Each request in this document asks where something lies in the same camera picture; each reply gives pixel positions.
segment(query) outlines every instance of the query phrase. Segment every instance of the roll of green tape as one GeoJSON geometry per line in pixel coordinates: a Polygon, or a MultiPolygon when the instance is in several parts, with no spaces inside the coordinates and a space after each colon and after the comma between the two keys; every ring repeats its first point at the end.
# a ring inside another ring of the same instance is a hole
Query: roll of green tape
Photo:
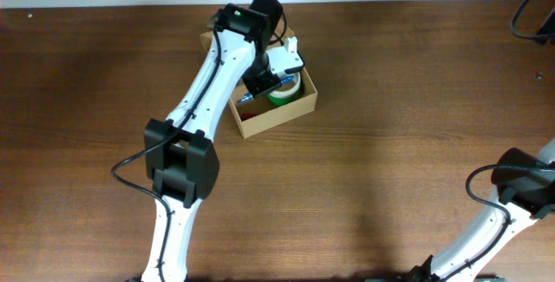
{"type": "Polygon", "coordinates": [[[283,106],[285,104],[291,103],[296,99],[298,99],[298,96],[301,90],[301,76],[299,75],[299,73],[295,73],[294,75],[295,77],[293,78],[292,86],[289,89],[280,90],[284,88],[282,87],[278,90],[272,91],[268,95],[268,98],[272,103],[278,106],[283,106]]]}

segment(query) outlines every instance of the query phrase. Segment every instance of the marker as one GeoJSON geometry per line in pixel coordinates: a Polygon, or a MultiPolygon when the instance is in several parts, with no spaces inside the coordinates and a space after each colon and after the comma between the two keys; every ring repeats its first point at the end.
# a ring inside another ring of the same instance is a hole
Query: marker
{"type": "MultiPolygon", "coordinates": [[[[288,75],[284,79],[281,80],[281,84],[285,85],[288,82],[292,82],[293,78],[295,78],[295,75],[288,75]]],[[[239,101],[237,101],[237,104],[243,104],[243,103],[248,102],[250,100],[252,100],[252,95],[250,93],[248,93],[248,94],[245,94],[242,98],[240,98],[239,101]]]]}

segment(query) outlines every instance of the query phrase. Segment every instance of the wire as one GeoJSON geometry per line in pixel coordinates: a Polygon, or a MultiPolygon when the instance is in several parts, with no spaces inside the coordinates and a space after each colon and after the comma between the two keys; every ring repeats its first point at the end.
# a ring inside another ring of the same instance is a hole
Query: wire
{"type": "Polygon", "coordinates": [[[511,21],[511,31],[515,36],[522,39],[552,39],[555,37],[555,33],[544,34],[544,35],[525,35],[516,30],[516,23],[517,19],[519,19],[520,13],[526,7],[526,5],[530,2],[530,0],[524,0],[522,4],[519,6],[517,11],[514,13],[513,19],[511,21]]]}
{"type": "Polygon", "coordinates": [[[495,246],[500,242],[501,238],[503,237],[503,235],[505,234],[507,228],[513,223],[513,219],[511,217],[511,213],[509,212],[508,209],[506,209],[505,207],[493,203],[489,200],[484,200],[478,196],[476,196],[473,192],[472,189],[470,187],[470,183],[472,182],[472,180],[474,179],[474,177],[476,175],[478,175],[479,173],[485,172],[487,170],[493,170],[493,169],[505,169],[505,170],[515,170],[515,171],[527,171],[527,172],[540,172],[540,171],[555,171],[555,168],[553,167],[526,167],[526,166],[515,166],[515,165],[502,165],[502,164],[495,164],[495,165],[487,165],[484,167],[480,167],[476,170],[474,170],[467,178],[467,184],[466,184],[466,188],[467,188],[467,194],[468,196],[470,196],[471,199],[490,206],[490,207],[494,207],[499,209],[500,211],[502,211],[505,214],[505,223],[503,223],[503,227],[501,227],[501,230],[499,231],[499,234],[497,234],[497,236],[495,237],[495,239],[493,239],[493,241],[489,244],[489,246],[483,251],[481,252],[478,256],[476,256],[474,259],[466,262],[465,265],[460,266],[457,270],[449,273],[449,275],[447,275],[445,278],[440,279],[440,282],[444,282],[444,281],[448,281],[450,278],[452,278],[453,276],[455,276],[456,274],[462,272],[463,270],[472,267],[472,265],[474,265],[477,261],[479,261],[480,259],[482,259],[484,256],[488,255],[494,248],[495,246]]]}
{"type": "Polygon", "coordinates": [[[166,139],[160,141],[158,144],[150,147],[150,148],[146,148],[138,153],[135,153],[129,157],[127,157],[125,160],[118,162],[117,164],[115,164],[112,169],[110,170],[112,176],[119,181],[120,183],[122,183],[125,186],[131,187],[137,191],[141,191],[143,193],[145,193],[146,195],[149,195],[151,197],[153,197],[155,200],[157,200],[166,210],[166,216],[167,216],[167,223],[166,223],[166,230],[164,231],[164,239],[162,240],[162,247],[160,249],[160,256],[158,257],[158,273],[160,275],[160,280],[162,282],[166,282],[166,280],[164,279],[164,273],[162,271],[162,266],[164,265],[164,262],[162,261],[162,258],[164,256],[164,251],[166,250],[166,242],[167,242],[167,235],[169,233],[170,230],[170,222],[172,219],[172,211],[170,209],[170,206],[162,199],[162,197],[144,187],[140,187],[136,184],[134,184],[133,182],[127,181],[123,178],[121,178],[118,174],[117,171],[118,169],[126,166],[127,164],[138,160],[140,157],[151,153],[152,151],[154,151],[157,148],[161,148],[163,146],[165,146],[168,142],[170,142],[171,140],[175,139],[175,137],[177,136],[177,134],[180,132],[180,129],[182,129],[185,124],[187,123],[187,121],[189,121],[189,119],[191,118],[191,115],[193,114],[194,110],[199,106],[200,100],[202,100],[202,98],[204,97],[206,91],[208,90],[208,88],[210,87],[210,85],[212,84],[212,81],[214,80],[214,77],[216,76],[216,74],[218,73],[218,69],[219,69],[219,65],[221,64],[221,43],[219,41],[219,37],[218,37],[218,31],[215,28],[212,28],[212,33],[214,34],[214,39],[216,40],[216,45],[218,46],[218,54],[216,55],[216,59],[214,60],[216,62],[216,65],[214,65],[214,69],[212,70],[212,73],[210,74],[210,77],[208,78],[208,81],[206,82],[205,87],[200,91],[199,96],[195,99],[193,105],[191,106],[191,108],[189,108],[186,113],[185,113],[185,118],[183,119],[183,121],[179,124],[179,126],[175,129],[175,131],[173,131],[169,136],[166,137],[166,139]]]}
{"type": "Polygon", "coordinates": [[[281,5],[281,3],[279,3],[279,7],[281,8],[281,17],[284,19],[284,29],[281,32],[281,35],[278,36],[278,34],[274,33],[274,36],[276,36],[277,38],[274,40],[270,40],[270,42],[268,43],[269,45],[272,45],[274,43],[281,43],[282,45],[284,45],[283,42],[283,38],[285,36],[285,32],[287,32],[287,16],[285,16],[285,11],[284,11],[284,7],[281,5]]]}

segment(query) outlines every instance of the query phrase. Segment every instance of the black cable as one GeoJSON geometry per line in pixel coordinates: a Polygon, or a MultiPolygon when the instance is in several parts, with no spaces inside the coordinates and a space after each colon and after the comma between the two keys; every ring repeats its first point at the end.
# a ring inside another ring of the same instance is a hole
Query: black cable
{"type": "Polygon", "coordinates": [[[555,37],[555,33],[544,34],[544,35],[525,35],[516,30],[517,19],[519,19],[520,13],[526,7],[530,0],[524,0],[524,2],[519,6],[517,11],[514,13],[513,19],[511,21],[511,31],[515,36],[522,39],[552,39],[555,37]]]}
{"type": "Polygon", "coordinates": [[[481,172],[484,172],[486,170],[493,170],[493,169],[517,170],[517,171],[528,171],[528,172],[531,172],[531,171],[533,171],[533,172],[555,171],[555,168],[553,168],[553,167],[526,167],[526,166],[502,165],[502,164],[487,165],[487,166],[480,167],[480,168],[474,170],[467,178],[466,188],[467,188],[468,196],[470,196],[471,199],[473,199],[473,200],[475,200],[475,201],[477,201],[481,204],[488,205],[490,207],[494,207],[494,208],[499,209],[500,211],[502,211],[505,214],[506,220],[505,220],[505,223],[503,224],[503,227],[501,227],[501,230],[499,231],[499,234],[497,234],[495,239],[493,239],[493,241],[490,243],[490,245],[483,252],[481,252],[474,259],[468,261],[465,265],[460,266],[457,270],[449,273],[449,275],[447,275],[445,278],[441,279],[440,282],[449,280],[450,278],[452,278],[456,274],[462,272],[463,270],[465,270],[467,268],[470,268],[472,265],[474,265],[478,260],[482,259],[484,256],[488,255],[493,250],[493,248],[500,242],[500,240],[503,237],[503,235],[505,234],[507,228],[513,223],[511,213],[505,207],[503,207],[499,204],[496,204],[496,203],[492,203],[489,200],[484,200],[484,199],[474,195],[474,193],[472,192],[472,189],[470,187],[470,183],[472,182],[472,180],[474,179],[474,177],[477,174],[479,174],[481,172]]]}
{"type": "Polygon", "coordinates": [[[284,45],[283,38],[285,36],[285,32],[287,32],[287,16],[285,16],[285,10],[281,3],[279,4],[279,7],[281,8],[281,17],[284,19],[284,29],[279,36],[278,34],[274,33],[274,36],[276,36],[277,39],[270,40],[270,42],[268,43],[269,45],[272,45],[274,43],[281,43],[282,45],[284,45]]]}
{"type": "Polygon", "coordinates": [[[164,273],[162,272],[162,265],[164,265],[164,262],[162,261],[162,257],[164,256],[164,251],[166,250],[166,242],[167,242],[167,235],[169,233],[170,230],[170,221],[172,219],[172,211],[170,210],[169,205],[161,198],[161,196],[159,196],[158,194],[144,188],[144,187],[140,187],[136,184],[134,184],[133,182],[127,181],[123,178],[121,178],[118,174],[117,174],[117,170],[120,169],[121,167],[124,167],[125,165],[138,160],[140,157],[151,153],[152,151],[154,151],[157,148],[161,148],[163,146],[165,146],[168,142],[170,142],[171,140],[173,140],[175,138],[175,136],[179,133],[180,129],[183,128],[185,126],[185,124],[187,123],[187,121],[191,118],[191,115],[193,114],[194,110],[199,106],[200,100],[202,100],[202,98],[204,97],[206,91],[208,90],[208,88],[210,87],[210,85],[212,84],[212,81],[214,80],[214,77],[216,76],[216,74],[218,73],[218,69],[219,69],[219,65],[221,64],[221,44],[219,42],[219,37],[218,37],[218,31],[215,28],[212,28],[212,33],[214,34],[214,40],[216,40],[216,45],[218,46],[218,54],[216,55],[216,59],[214,60],[216,62],[216,65],[214,65],[214,69],[212,70],[212,73],[210,74],[210,77],[208,78],[208,81],[206,82],[205,87],[200,91],[199,96],[195,99],[193,105],[191,106],[191,108],[189,108],[186,113],[185,113],[185,118],[183,119],[183,121],[179,124],[179,126],[175,129],[175,131],[173,131],[168,137],[166,137],[166,139],[162,140],[160,143],[150,147],[150,148],[146,148],[138,153],[135,153],[129,157],[127,157],[125,160],[120,161],[119,163],[115,164],[112,169],[110,170],[112,176],[119,181],[120,183],[122,183],[125,186],[131,187],[135,190],[141,191],[151,197],[153,197],[155,200],[157,200],[160,204],[162,204],[162,206],[164,207],[164,209],[166,210],[166,216],[167,216],[167,223],[166,223],[166,231],[164,232],[164,239],[162,240],[162,247],[160,249],[160,256],[158,257],[158,273],[160,275],[160,280],[162,282],[166,282],[166,280],[164,279],[164,273]]]}

